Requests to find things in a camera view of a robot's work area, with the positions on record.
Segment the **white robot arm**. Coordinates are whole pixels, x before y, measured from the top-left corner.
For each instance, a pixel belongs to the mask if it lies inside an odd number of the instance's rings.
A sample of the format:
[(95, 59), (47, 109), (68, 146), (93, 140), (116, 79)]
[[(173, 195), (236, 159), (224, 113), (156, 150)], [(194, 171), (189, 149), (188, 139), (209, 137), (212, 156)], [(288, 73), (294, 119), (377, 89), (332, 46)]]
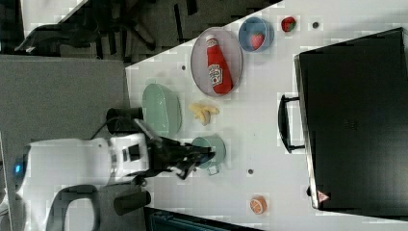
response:
[(15, 188), (28, 186), (107, 186), (174, 171), (185, 179), (215, 156), (209, 147), (142, 133), (93, 140), (32, 142), (13, 166)]

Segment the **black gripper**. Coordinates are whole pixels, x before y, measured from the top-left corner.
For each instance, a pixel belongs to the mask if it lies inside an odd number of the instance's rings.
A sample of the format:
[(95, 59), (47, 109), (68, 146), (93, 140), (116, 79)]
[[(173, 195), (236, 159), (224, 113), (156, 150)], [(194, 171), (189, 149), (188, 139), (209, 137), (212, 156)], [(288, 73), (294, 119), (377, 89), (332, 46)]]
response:
[(171, 172), (181, 180), (185, 180), (196, 168), (205, 168), (212, 162), (209, 158), (195, 160), (193, 153), (207, 155), (212, 152), (210, 147), (196, 146), (191, 143), (180, 143), (170, 139), (149, 140), (146, 142), (148, 154), (147, 177), (155, 177), (162, 172)]

